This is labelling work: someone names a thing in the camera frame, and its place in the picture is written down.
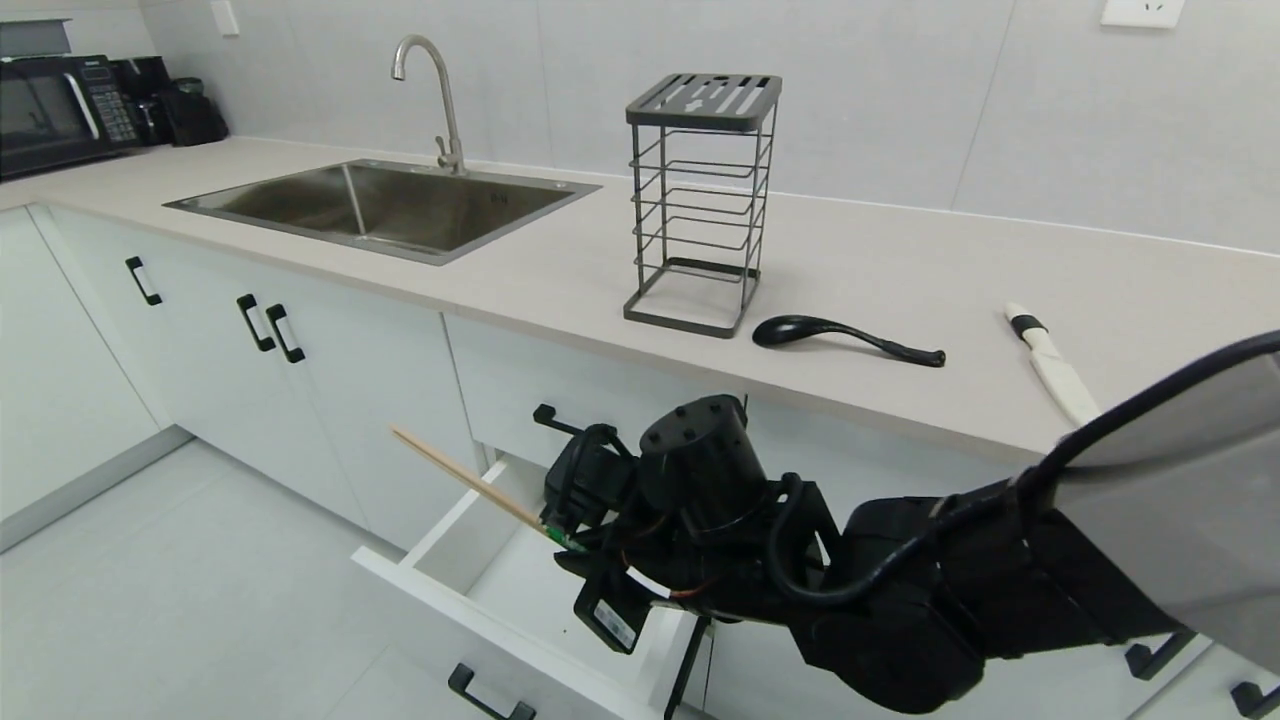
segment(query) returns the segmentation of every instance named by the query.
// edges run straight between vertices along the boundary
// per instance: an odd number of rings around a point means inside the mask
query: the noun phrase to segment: microwave door
[[[4,68],[0,154],[5,176],[93,158],[109,146],[76,76]]]

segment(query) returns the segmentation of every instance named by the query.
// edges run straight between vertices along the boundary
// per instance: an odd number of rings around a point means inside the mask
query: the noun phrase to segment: electrical outlet
[[[1178,26],[1185,4],[1187,0],[1107,0],[1102,24],[1169,29]]]
[[[214,24],[223,37],[239,36],[239,23],[236,22],[236,10],[232,9],[230,0],[211,0],[209,6],[214,10]]]

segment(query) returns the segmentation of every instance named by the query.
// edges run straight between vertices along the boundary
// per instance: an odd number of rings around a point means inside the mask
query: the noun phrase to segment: chopstick
[[[503,509],[508,515],[520,520],[529,528],[532,528],[539,534],[547,536],[548,538],[550,538],[552,541],[554,541],[557,544],[559,544],[566,550],[577,550],[577,551],[586,550],[581,544],[570,539],[561,530],[552,528],[549,525],[544,525],[543,521],[538,519],[538,515],[534,515],[532,512],[522,507],[518,502],[512,500],[511,496],[508,496],[507,493],[502,492],[500,489],[490,486],[489,483],[476,477],[475,473],[463,468],[448,455],[440,452],[439,450],[431,447],[430,445],[426,445],[425,442],[417,439],[416,437],[411,436],[410,433],[402,430],[396,425],[392,425],[392,434],[396,436],[396,439],[412,447],[419,455],[426,457],[428,460],[434,462],[438,468],[453,475],[458,482],[476,491],[485,500]]]

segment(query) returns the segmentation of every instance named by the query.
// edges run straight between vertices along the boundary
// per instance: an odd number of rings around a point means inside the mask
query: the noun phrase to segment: metal rack
[[[737,332],[760,281],[781,91],[776,76],[675,74],[627,106],[637,287],[623,318],[719,338]],[[655,127],[657,138],[643,147],[644,127]],[[675,159],[677,140],[703,151],[721,143],[724,155],[746,155],[742,145],[754,151],[745,163]],[[714,184],[680,181],[686,177]],[[641,309],[668,275],[739,286],[730,316],[705,322]]]

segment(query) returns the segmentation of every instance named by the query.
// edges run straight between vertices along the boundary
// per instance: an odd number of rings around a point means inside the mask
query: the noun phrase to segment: black spoon
[[[755,327],[755,332],[751,333],[751,341],[760,347],[778,347],[822,333],[854,336],[863,342],[874,345],[899,360],[906,360],[916,365],[941,368],[947,363],[947,354],[941,350],[916,350],[891,340],[878,338],[835,320],[824,320],[812,315],[778,315],[777,318],[769,318]]]

